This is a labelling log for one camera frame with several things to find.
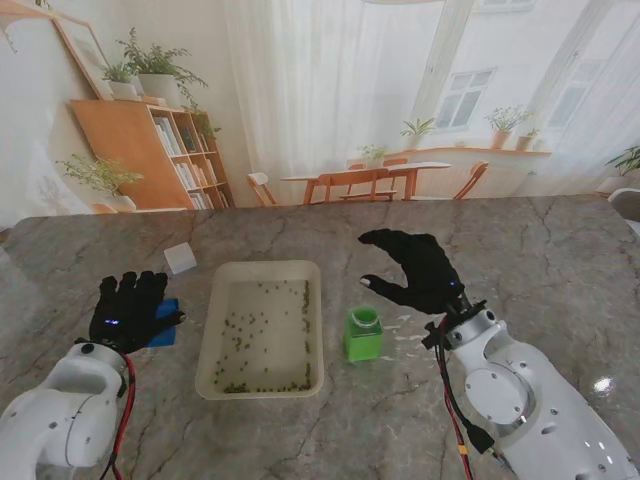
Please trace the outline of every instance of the wooden chair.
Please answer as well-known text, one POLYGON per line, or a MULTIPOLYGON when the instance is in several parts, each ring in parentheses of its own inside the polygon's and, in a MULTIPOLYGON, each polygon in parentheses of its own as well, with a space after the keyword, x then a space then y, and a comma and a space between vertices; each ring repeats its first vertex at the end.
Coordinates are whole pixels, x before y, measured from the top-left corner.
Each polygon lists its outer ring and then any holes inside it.
MULTIPOLYGON (((471 167, 471 178, 467 180, 467 183, 464 184, 464 187, 460 189, 458 193, 456 193, 453 197, 454 200, 462 200, 466 197, 469 192, 475 187, 478 180, 482 178, 482 176, 486 173, 487 168, 489 167, 488 162, 478 162, 473 167, 471 167)), ((411 197, 411 200, 451 200, 450 198, 439 198, 439 197, 421 197, 414 195, 411 197)))
MULTIPOLYGON (((383 167, 392 167, 394 165, 406 165, 409 163, 408 158, 390 158, 389 160, 385 160, 382 162, 383 167)), ((391 190, 393 190, 396 186, 396 177, 391 179, 391 190)))
POLYGON ((331 187, 338 187, 342 185, 358 185, 361 183, 371 183, 371 191, 369 193, 351 193, 347 195, 341 195, 343 200, 350 199, 368 199, 370 202, 375 201, 377 196, 385 196, 387 199, 393 200, 393 196, 396 192, 385 190, 376 191, 376 182, 378 179, 387 175, 386 168, 378 168, 373 170, 354 170, 352 172, 343 173, 327 173, 318 177, 318 184, 326 187, 324 202, 329 203, 331 199, 331 187))
MULTIPOLYGON (((364 170, 365 168, 367 168, 367 166, 364 163, 354 163, 348 168, 348 170, 364 170)), ((347 195, 351 193, 352 187, 353 185, 349 185, 349 188, 347 189, 347 195)))
POLYGON ((256 195, 258 196, 258 202, 260 203, 261 207, 266 207, 267 203, 265 202, 264 198, 262 198, 262 194, 260 193, 260 187, 262 187, 263 193, 267 196, 267 199, 271 203, 270 206, 272 207, 278 206, 278 202, 276 202, 276 199, 273 198, 273 195, 271 195, 271 192, 267 187, 267 182, 269 181, 269 177, 267 177, 262 172, 250 173, 247 175, 247 181, 249 182, 249 185, 251 185, 251 188, 253 188, 253 191, 256 192, 256 195))

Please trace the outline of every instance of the wire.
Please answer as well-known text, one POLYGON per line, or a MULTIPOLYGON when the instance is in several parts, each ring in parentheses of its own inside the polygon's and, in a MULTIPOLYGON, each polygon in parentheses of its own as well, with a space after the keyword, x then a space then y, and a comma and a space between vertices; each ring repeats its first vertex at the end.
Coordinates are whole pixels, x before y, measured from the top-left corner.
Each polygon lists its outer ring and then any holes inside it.
MULTIPOLYGON (((440 368, 440 375, 443 376, 444 370, 446 368, 446 361, 444 360, 444 350, 441 349, 438 345, 436 345, 435 353, 436 353, 436 361, 438 362, 438 367, 440 368)), ((447 412, 449 413, 449 417, 451 417, 451 423, 453 424, 453 428, 456 432, 456 441, 458 443, 458 453, 460 454, 460 459, 462 460, 462 465, 464 466, 465 476, 467 477, 467 480, 473 480, 473 473, 471 473, 471 464, 469 463, 469 456, 467 454, 467 446, 465 444, 464 437, 462 436, 460 427, 458 426, 458 422, 456 421, 456 417, 453 413, 452 401, 449 393, 447 392, 447 388, 444 389, 443 395, 444 395, 444 404, 447 407, 447 412)))
POLYGON ((127 394, 127 403, 124 407, 124 412, 122 412, 122 418, 120 418, 118 430, 116 431, 116 439, 113 442, 111 456, 109 457, 109 462, 107 463, 104 472, 102 472, 102 475, 100 475, 100 480, 103 480, 106 477, 109 470, 113 472, 113 476, 116 478, 116 480, 122 480, 122 475, 120 474, 120 471, 116 466, 116 459, 118 458, 118 453, 120 452, 120 446, 122 445, 122 440, 124 438, 124 432, 127 428, 127 423, 129 423, 129 417, 131 417, 133 403, 136 400, 136 372, 133 366, 133 362, 123 353, 118 352, 118 354, 127 364, 127 371, 129 374, 129 393, 127 394))

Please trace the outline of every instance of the dining table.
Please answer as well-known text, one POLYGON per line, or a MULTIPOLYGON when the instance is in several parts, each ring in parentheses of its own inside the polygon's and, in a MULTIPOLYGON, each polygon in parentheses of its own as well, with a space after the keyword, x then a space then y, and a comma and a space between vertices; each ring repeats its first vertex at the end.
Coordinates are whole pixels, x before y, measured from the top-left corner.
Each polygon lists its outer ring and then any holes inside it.
MULTIPOLYGON (((402 165, 391 165, 388 167, 376 168, 381 172, 382 176, 379 179, 385 178, 400 178, 404 177, 404 198, 403 200, 411 200, 411 197, 416 194, 416 184, 418 181, 418 172, 420 170, 437 170, 442 168, 451 167, 450 163, 442 163, 442 162, 416 162, 416 163, 406 163, 402 165)), ((311 174, 311 175, 299 175, 292 177, 284 177, 281 178, 283 182, 306 182, 307 187, 304 192, 304 200, 302 202, 303 205, 310 205, 311 198, 313 197, 313 190, 315 187, 321 185, 320 183, 320 175, 336 175, 340 173, 353 172, 353 170, 342 170, 339 172, 325 172, 324 174, 311 174)))

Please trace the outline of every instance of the bookshelf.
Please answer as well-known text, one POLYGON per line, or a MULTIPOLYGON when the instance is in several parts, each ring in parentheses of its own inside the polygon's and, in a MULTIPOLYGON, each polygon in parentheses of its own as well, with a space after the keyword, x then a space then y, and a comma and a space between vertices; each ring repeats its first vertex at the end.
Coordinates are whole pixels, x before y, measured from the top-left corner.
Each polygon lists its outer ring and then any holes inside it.
POLYGON ((200 126, 206 113, 128 101, 72 100, 71 106, 96 156, 144 175, 120 187, 138 208, 235 207, 216 141, 200 126))

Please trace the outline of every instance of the white plant pot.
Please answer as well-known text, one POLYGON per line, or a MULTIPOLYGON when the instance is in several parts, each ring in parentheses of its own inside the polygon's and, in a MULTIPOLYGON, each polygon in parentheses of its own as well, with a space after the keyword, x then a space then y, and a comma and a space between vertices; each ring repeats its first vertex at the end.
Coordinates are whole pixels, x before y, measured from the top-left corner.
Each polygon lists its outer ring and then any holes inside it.
POLYGON ((119 195, 117 197, 108 196, 102 199, 102 203, 110 206, 116 212, 119 213, 132 213, 136 211, 136 204, 133 203, 126 195, 119 195))
POLYGON ((164 98, 167 105, 172 108, 181 108, 180 90, 178 82, 173 75, 156 75, 139 73, 138 78, 144 89, 144 93, 157 98, 164 98))
POLYGON ((631 185, 632 178, 627 177, 609 177, 596 189, 598 193, 604 193, 605 195, 611 195, 619 188, 627 188, 631 185))
POLYGON ((419 150, 422 135, 408 135, 404 137, 404 150, 419 150))
POLYGON ((136 95, 136 87, 131 83, 109 81, 114 100, 140 100, 136 95))

